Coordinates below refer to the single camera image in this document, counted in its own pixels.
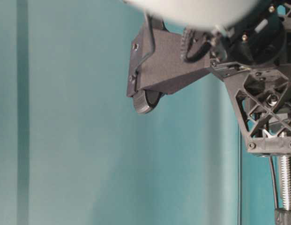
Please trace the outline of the white blurred robot arm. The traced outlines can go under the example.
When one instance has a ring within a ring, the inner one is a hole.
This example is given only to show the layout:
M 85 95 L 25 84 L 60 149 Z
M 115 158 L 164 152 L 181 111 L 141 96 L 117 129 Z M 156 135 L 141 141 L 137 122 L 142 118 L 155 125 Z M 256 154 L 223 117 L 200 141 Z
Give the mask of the white blurred robot arm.
M 208 74 L 228 91 L 248 152 L 291 156 L 291 0 L 130 0 L 144 11 L 127 96 L 148 113 Z

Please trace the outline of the grey lattice gripper body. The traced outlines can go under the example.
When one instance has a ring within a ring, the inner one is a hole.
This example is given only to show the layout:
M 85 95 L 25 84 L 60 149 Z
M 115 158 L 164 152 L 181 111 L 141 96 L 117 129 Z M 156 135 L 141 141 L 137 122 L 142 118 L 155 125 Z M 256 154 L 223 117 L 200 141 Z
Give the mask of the grey lattice gripper body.
M 261 0 L 228 27 L 226 58 L 211 57 L 247 151 L 291 157 L 291 0 Z

